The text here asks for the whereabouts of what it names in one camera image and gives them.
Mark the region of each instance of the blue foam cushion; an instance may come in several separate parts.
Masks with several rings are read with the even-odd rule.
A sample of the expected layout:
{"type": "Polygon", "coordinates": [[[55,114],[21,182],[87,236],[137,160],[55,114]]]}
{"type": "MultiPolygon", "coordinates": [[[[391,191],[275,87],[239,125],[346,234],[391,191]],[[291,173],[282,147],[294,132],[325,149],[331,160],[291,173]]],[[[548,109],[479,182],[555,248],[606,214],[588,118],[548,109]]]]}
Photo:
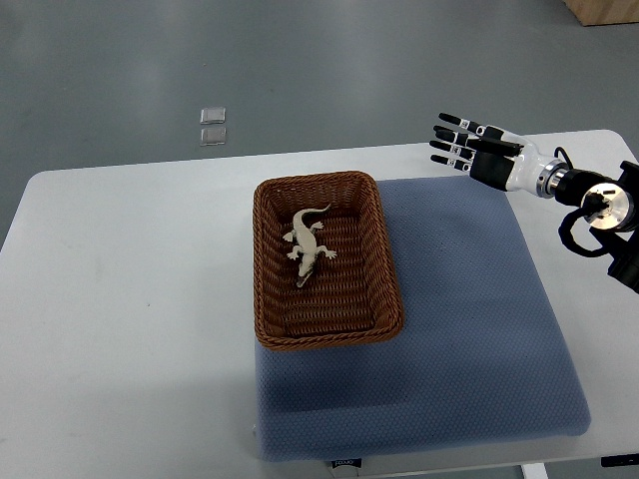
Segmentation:
{"type": "Polygon", "coordinates": [[[505,194],[465,177],[378,186],[404,328],[310,351],[256,342],[262,457],[583,434],[588,406],[505,194]]]}

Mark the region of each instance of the white toy alligator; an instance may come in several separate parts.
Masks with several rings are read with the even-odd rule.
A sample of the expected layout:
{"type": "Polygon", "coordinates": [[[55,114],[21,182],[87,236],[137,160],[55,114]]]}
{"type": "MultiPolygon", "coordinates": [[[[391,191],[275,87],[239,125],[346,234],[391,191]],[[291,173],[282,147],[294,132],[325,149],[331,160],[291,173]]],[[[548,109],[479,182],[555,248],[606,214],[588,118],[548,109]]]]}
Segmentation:
{"type": "Polygon", "coordinates": [[[302,262],[300,263],[300,271],[298,272],[298,287],[304,286],[311,273],[313,273],[313,266],[316,263],[318,254],[321,252],[328,259],[333,259],[337,256],[336,251],[327,249],[326,246],[318,246],[318,241],[315,237],[315,232],[323,228],[321,222],[313,223],[310,228],[304,224],[302,219],[305,215],[310,213],[325,213],[330,208],[328,205],[323,210],[316,210],[309,208],[306,210],[300,210],[293,216],[293,230],[290,233],[284,235],[284,239],[288,242],[294,242],[293,251],[287,254],[290,259],[297,259],[300,253],[302,254],[302,262]]]}

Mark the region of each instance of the wicker basket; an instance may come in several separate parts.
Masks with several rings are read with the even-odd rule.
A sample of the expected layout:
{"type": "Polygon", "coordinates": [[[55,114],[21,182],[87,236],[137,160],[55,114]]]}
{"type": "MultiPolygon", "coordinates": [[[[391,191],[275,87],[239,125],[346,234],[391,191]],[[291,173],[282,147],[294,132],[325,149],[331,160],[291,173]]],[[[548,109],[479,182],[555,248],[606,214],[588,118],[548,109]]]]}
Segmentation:
{"type": "Polygon", "coordinates": [[[379,192],[362,172],[288,177],[263,182],[255,191],[255,329],[275,350],[382,341],[403,326],[403,307],[379,192]],[[305,218],[322,221],[318,245],[337,251],[318,257],[304,287],[296,285],[299,260],[283,236],[294,214],[330,209],[305,218]]]}

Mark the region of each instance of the concrete floor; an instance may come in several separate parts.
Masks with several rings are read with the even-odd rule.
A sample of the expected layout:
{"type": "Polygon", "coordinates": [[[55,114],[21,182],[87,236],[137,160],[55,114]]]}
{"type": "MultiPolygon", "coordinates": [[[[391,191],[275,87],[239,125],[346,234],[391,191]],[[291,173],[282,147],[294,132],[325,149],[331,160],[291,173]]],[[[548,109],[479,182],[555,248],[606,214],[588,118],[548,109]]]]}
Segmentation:
{"type": "Polygon", "coordinates": [[[639,24],[584,28],[561,0],[0,0],[0,244],[44,170],[421,143],[440,111],[639,155],[638,74],[639,24]],[[228,142],[202,148],[218,105],[228,142]]]}

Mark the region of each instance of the lizard tail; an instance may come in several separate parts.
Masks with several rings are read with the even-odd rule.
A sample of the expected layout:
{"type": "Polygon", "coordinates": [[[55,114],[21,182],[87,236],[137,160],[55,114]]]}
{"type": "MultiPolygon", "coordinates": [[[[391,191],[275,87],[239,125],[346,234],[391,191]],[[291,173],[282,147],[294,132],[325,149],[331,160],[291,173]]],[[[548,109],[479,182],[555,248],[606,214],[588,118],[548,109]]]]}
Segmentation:
{"type": "Polygon", "coordinates": [[[301,223],[302,222],[302,218],[305,215],[308,215],[310,213],[325,213],[325,212],[328,211],[329,208],[330,208],[330,204],[328,204],[328,206],[326,208],[324,208],[323,210],[318,210],[316,208],[308,208],[306,210],[301,210],[301,211],[297,212],[293,216],[293,224],[295,225],[296,223],[301,223]]]}

